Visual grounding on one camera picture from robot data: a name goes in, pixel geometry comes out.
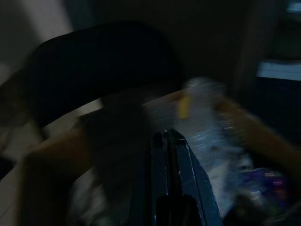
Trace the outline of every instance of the black chair backrest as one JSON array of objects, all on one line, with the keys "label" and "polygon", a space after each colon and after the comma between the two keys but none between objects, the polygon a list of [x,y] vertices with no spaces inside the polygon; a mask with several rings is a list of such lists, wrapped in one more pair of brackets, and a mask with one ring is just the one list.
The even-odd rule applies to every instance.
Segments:
[{"label": "black chair backrest", "polygon": [[41,44],[24,67],[30,111],[42,128],[90,101],[143,84],[181,83],[175,54],[160,32],[117,22]]}]

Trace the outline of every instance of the cardboard box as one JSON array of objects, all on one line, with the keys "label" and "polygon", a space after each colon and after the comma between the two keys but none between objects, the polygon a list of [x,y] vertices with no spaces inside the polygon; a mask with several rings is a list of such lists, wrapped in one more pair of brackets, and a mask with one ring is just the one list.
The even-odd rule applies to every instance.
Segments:
[{"label": "cardboard box", "polygon": [[[163,98],[176,101],[180,96],[181,92],[176,92]],[[281,166],[300,195],[301,153],[293,151],[284,139],[232,100],[225,97],[216,110],[233,116],[247,149]],[[80,129],[41,143],[23,163],[17,225],[66,226],[69,189],[91,166]]]}]

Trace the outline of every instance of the black chair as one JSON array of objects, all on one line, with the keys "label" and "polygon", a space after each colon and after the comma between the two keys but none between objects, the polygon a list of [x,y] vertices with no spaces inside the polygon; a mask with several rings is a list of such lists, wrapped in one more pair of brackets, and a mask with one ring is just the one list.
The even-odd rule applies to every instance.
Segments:
[{"label": "black chair", "polygon": [[90,101],[149,84],[182,82],[175,53],[162,34],[139,22],[72,32],[41,44],[23,69],[28,107],[43,127]]}]

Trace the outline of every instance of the white wall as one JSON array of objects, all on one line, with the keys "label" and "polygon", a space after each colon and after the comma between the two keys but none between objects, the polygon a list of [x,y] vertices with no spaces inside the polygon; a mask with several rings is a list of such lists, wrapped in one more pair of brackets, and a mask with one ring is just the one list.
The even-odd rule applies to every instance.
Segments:
[{"label": "white wall", "polygon": [[0,85],[39,44],[72,31],[61,0],[0,0]]}]

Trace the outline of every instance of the floor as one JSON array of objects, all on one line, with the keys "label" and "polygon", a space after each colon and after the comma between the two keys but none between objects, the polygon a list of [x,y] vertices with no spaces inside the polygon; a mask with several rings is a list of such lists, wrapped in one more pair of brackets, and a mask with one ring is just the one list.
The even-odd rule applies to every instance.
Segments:
[{"label": "floor", "polygon": [[[71,130],[77,117],[102,107],[99,102],[91,102],[80,109],[70,112],[47,126],[51,137],[58,136]],[[0,140],[6,136],[2,133]],[[0,151],[4,157],[16,161],[16,166],[0,181],[0,226],[16,225],[16,210],[18,183],[20,181],[20,166],[22,158],[30,151],[31,147],[39,144],[41,139],[31,121],[16,127],[11,135],[10,142],[5,150]]]}]

